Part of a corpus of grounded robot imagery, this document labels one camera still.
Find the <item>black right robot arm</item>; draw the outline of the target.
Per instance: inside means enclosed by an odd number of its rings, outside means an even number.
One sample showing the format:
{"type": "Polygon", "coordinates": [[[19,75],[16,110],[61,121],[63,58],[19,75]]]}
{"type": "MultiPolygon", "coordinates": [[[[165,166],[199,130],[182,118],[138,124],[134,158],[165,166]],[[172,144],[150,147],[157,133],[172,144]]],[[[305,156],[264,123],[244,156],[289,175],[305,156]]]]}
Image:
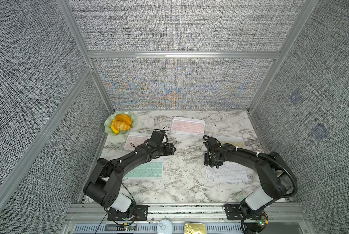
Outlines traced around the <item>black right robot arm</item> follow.
{"type": "Polygon", "coordinates": [[[232,163],[249,168],[258,176],[259,187],[245,197],[237,208],[224,206],[226,213],[233,215],[230,219],[237,219],[238,216],[252,219],[263,215],[267,206],[297,194],[297,178],[280,154],[253,152],[230,143],[222,144],[218,139],[207,135],[203,136],[203,140],[207,149],[204,154],[204,165],[215,169],[226,169],[226,175],[219,177],[219,180],[232,177],[232,170],[227,168],[227,165],[232,163]]]}

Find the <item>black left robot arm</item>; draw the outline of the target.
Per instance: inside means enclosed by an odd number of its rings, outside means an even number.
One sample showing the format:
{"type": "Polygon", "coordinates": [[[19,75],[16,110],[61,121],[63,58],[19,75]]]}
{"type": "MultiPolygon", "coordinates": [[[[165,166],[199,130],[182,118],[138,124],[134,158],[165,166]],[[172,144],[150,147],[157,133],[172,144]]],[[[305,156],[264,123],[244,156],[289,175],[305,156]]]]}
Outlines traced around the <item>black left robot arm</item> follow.
{"type": "Polygon", "coordinates": [[[172,143],[147,142],[118,159],[100,158],[87,179],[83,192],[103,208],[122,213],[133,209],[133,200],[120,193],[123,177],[136,167],[161,156],[172,156],[176,151],[172,143]]]}

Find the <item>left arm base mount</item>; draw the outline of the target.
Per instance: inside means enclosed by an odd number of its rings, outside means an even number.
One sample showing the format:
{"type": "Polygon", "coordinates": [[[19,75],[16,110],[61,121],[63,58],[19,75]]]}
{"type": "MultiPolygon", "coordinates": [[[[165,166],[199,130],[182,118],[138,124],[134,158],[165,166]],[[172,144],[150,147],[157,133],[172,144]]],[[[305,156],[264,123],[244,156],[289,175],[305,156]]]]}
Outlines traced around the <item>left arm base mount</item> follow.
{"type": "Polygon", "coordinates": [[[115,222],[132,222],[135,221],[146,221],[148,215],[148,205],[135,205],[132,204],[126,212],[121,212],[117,209],[110,208],[108,210],[108,221],[115,222]]]}

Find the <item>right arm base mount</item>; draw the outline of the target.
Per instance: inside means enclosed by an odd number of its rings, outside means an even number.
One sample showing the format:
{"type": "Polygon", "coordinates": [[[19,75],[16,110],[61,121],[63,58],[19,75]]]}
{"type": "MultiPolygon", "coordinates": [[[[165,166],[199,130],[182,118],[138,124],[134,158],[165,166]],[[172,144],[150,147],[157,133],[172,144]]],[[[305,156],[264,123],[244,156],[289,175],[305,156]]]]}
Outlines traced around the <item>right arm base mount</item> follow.
{"type": "Polygon", "coordinates": [[[228,220],[239,220],[241,231],[244,234],[259,234],[268,225],[266,206],[252,210],[247,204],[224,204],[223,210],[228,220]]]}

